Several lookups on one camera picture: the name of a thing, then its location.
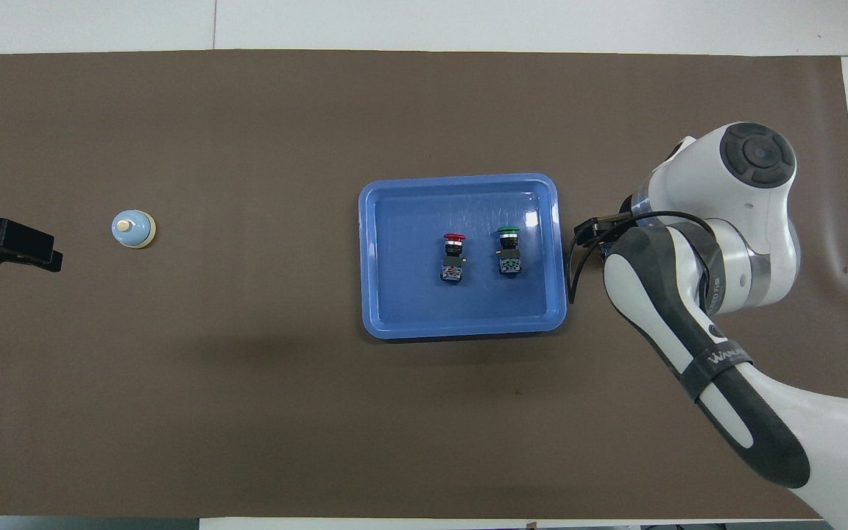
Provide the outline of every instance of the black cable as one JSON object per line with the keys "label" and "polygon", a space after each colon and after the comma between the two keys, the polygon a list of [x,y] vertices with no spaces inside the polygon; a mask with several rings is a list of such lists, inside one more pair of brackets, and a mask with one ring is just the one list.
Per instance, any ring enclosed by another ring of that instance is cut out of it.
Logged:
{"label": "black cable", "polygon": [[[582,277],[582,268],[584,267],[585,263],[588,261],[588,258],[591,256],[593,250],[595,250],[595,248],[598,248],[598,246],[601,244],[601,242],[604,239],[615,234],[621,228],[626,229],[627,224],[629,224],[630,222],[636,222],[636,221],[640,221],[642,219],[648,219],[650,217],[677,217],[677,218],[680,218],[680,219],[685,219],[685,220],[688,220],[688,221],[695,222],[697,225],[701,226],[704,229],[704,231],[709,232],[710,235],[714,236],[716,234],[716,232],[713,231],[713,228],[711,226],[709,226],[709,224],[703,218],[697,217],[696,215],[686,213],[686,212],[683,212],[683,211],[651,211],[649,213],[642,213],[640,215],[634,215],[633,217],[630,217],[629,219],[626,219],[623,222],[619,222],[618,224],[613,225],[612,228],[610,228],[608,231],[603,232],[603,234],[598,236],[598,238],[595,239],[595,241],[591,244],[591,246],[588,247],[587,252],[585,252],[584,255],[582,256],[582,260],[579,262],[578,268],[575,269],[574,278],[572,278],[572,281],[568,284],[568,302],[569,302],[569,304],[575,303],[575,294],[578,292],[578,281]],[[571,271],[571,259],[573,258],[573,255],[574,255],[575,246],[578,245],[578,234],[575,234],[575,237],[571,239],[571,244],[572,244],[571,248],[568,250],[568,262],[565,263],[565,271],[566,272]]]}

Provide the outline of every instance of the plastic tray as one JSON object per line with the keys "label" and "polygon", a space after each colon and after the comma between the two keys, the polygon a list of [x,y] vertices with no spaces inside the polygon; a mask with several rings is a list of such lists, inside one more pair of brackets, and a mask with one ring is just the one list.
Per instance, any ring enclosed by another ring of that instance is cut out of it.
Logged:
{"label": "plastic tray", "polygon": [[[520,227],[522,272],[498,271],[497,228]],[[467,236],[462,281],[443,235]],[[379,180],[359,196],[364,327],[379,339],[549,331],[565,321],[558,191],[544,174]]]}

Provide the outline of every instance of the brown mat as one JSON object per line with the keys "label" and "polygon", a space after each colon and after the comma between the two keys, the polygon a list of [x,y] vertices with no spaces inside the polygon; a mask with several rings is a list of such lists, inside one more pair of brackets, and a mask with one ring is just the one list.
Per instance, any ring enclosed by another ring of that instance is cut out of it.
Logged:
{"label": "brown mat", "polygon": [[[566,237],[737,120],[797,150],[804,269],[721,327],[769,375],[848,397],[838,58],[0,56],[0,216],[66,255],[0,266],[0,514],[811,516],[731,452],[598,269],[539,336],[391,344],[360,319],[367,182],[545,172]],[[127,208],[158,220],[148,249],[110,237]]]}

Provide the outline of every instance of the white robotic arm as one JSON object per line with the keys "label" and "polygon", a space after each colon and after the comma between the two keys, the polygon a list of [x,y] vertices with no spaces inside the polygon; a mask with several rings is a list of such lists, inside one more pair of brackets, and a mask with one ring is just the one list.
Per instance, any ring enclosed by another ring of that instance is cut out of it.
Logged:
{"label": "white robotic arm", "polygon": [[687,395],[762,477],[848,530],[848,399],[770,379],[710,316],[777,302],[799,268],[787,194],[796,161],[781,135],[730,124],[686,138],[633,196],[642,220],[610,247],[604,285]]}

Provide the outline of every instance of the white table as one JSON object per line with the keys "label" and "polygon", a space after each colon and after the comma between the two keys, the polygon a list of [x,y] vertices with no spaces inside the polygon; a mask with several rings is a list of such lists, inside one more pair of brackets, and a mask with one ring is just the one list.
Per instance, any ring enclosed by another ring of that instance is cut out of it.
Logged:
{"label": "white table", "polygon": [[[848,2],[841,1],[0,0],[0,54],[212,48],[831,54],[844,56],[848,104]],[[202,520],[202,528],[444,529],[526,523],[222,519]],[[545,520],[539,527],[637,523],[645,521]]]}

